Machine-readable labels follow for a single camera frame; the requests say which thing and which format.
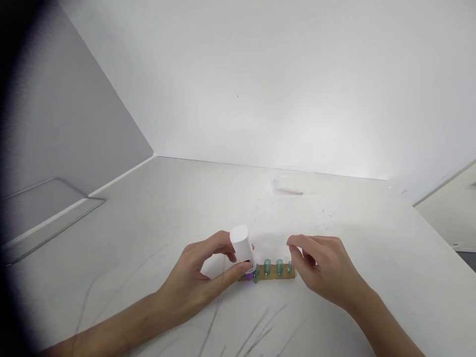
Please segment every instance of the left hand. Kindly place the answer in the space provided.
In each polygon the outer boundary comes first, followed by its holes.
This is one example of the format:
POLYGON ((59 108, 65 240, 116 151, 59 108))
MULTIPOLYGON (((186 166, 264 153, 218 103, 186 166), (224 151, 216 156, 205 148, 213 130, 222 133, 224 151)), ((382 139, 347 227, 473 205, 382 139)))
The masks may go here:
POLYGON ((252 267, 250 262, 238 263, 215 279, 210 279, 200 270, 205 260, 219 253, 226 255, 232 263, 237 261, 229 232, 219 231, 206 240, 185 247, 169 277, 156 293, 158 309, 162 311, 161 323, 166 330, 194 317, 252 267))

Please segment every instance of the white cylindrical object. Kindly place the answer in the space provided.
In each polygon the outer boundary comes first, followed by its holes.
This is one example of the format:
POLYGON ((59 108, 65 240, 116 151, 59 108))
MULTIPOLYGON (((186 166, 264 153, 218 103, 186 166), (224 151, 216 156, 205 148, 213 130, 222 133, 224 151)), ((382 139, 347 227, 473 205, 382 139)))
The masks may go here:
POLYGON ((248 227, 245 225, 233 227, 230 230, 230 240, 237 255, 237 263, 249 260, 253 264, 253 267, 245 274, 254 272, 256 270, 256 262, 253 257, 253 247, 248 238, 248 227))

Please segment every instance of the white tabletop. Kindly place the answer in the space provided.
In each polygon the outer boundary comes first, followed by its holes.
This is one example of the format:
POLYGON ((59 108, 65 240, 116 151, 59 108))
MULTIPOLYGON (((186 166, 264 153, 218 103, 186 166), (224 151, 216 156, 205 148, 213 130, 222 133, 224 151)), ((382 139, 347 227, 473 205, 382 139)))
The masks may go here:
MULTIPOLYGON (((108 201, 11 267, 42 348, 157 290, 187 244, 246 224, 258 263, 287 262, 291 234, 339 236, 427 356, 474 355, 476 274, 384 181, 154 158, 100 196, 108 201)), ((229 265, 214 256, 203 272, 229 265)), ((373 355, 347 313, 299 276, 236 283, 136 354, 241 357, 255 342, 251 357, 373 355)))

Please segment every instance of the wooden block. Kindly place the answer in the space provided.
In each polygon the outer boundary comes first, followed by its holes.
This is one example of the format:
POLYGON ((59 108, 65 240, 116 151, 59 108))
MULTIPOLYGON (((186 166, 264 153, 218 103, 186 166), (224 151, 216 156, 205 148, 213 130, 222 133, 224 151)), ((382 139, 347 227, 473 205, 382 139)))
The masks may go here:
MULTIPOLYGON (((264 276, 264 265, 258 264, 258 270, 259 270, 259 281, 264 281, 264 280, 274 280, 274 279, 294 279, 296 277, 296 271, 294 267, 292 267, 291 273, 288 274, 287 269, 288 269, 289 264, 283 264, 283 276, 279 277, 278 275, 278 270, 277 270, 277 265, 276 264, 271 264, 271 272, 269 273, 269 276, 266 278, 264 276)), ((253 278, 248 280, 246 277, 241 277, 238 279, 238 281, 253 281, 253 278)))

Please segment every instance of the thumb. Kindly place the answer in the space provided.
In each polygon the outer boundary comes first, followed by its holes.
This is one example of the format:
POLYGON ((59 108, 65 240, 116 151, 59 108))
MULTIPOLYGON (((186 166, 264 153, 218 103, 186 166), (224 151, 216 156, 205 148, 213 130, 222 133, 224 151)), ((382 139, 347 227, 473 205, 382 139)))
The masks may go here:
POLYGON ((303 258, 298 247, 295 245, 290 245, 289 251, 291 252, 291 261, 293 262, 294 268, 297 270, 299 275, 301 275, 302 280, 304 280, 307 287, 309 288, 309 286, 312 284, 312 268, 303 258))
POLYGON ((242 262, 235 264, 223 274, 213 279, 210 284, 210 294, 215 299, 220 295, 227 287, 236 282, 245 272, 250 270, 253 265, 250 262, 242 262))

